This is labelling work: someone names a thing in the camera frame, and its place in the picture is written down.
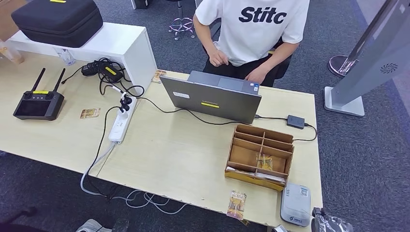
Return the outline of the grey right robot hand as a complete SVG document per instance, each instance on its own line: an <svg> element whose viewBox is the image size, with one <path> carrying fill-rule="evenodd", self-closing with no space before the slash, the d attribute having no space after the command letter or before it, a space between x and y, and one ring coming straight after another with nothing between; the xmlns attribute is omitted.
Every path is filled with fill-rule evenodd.
<svg viewBox="0 0 410 232"><path fill-rule="evenodd" d="M345 222L339 217L331 216L325 212L324 208L314 207L312 216L312 232L353 232L353 227L350 223Z"/></svg>

